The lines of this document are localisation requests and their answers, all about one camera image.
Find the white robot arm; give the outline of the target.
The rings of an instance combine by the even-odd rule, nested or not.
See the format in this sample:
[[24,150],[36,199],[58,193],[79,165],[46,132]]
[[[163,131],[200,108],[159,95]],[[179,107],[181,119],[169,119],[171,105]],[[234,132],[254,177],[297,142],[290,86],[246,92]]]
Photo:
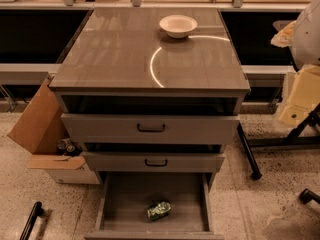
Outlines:
[[298,16],[291,52],[299,71],[279,121],[296,127],[320,103],[320,0],[312,0]]

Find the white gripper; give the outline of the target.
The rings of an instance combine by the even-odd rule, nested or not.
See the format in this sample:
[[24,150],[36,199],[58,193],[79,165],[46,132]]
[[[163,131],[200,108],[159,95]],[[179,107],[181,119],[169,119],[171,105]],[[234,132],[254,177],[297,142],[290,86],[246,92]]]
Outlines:
[[296,127],[320,104],[320,66],[304,65],[294,75],[293,85],[278,120]]

